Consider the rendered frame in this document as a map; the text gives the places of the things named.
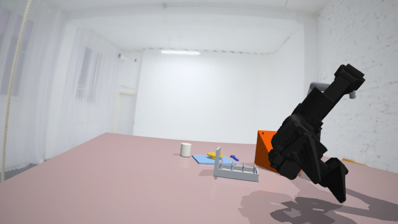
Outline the white cylinder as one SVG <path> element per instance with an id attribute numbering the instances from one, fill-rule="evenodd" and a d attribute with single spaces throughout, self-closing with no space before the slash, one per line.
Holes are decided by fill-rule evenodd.
<path id="1" fill-rule="evenodd" d="M 182 143 L 180 155 L 188 157 L 190 156 L 190 153 L 191 153 L 191 144 Z"/>

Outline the light blue flat mat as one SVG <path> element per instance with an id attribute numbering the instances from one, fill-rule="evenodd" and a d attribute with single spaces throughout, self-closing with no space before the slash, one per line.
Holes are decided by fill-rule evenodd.
<path id="1" fill-rule="evenodd" d="M 215 159 L 210 158 L 210 156 L 208 156 L 208 155 L 192 155 L 192 157 L 194 158 L 195 161 L 198 162 L 198 164 L 209 164 L 209 165 L 215 164 Z M 229 158 L 226 158 L 225 156 L 223 156 L 223 157 L 220 157 L 219 164 L 222 162 L 222 160 L 223 160 L 223 164 L 227 164 L 227 165 L 231 165 L 233 162 Z"/>

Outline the yellow plate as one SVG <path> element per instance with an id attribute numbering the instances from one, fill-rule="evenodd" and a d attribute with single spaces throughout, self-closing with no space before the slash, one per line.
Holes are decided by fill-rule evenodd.
<path id="1" fill-rule="evenodd" d="M 208 153 L 208 155 L 210 156 L 210 158 L 215 159 L 216 153 Z M 220 157 L 223 157 L 223 154 L 220 154 Z"/>

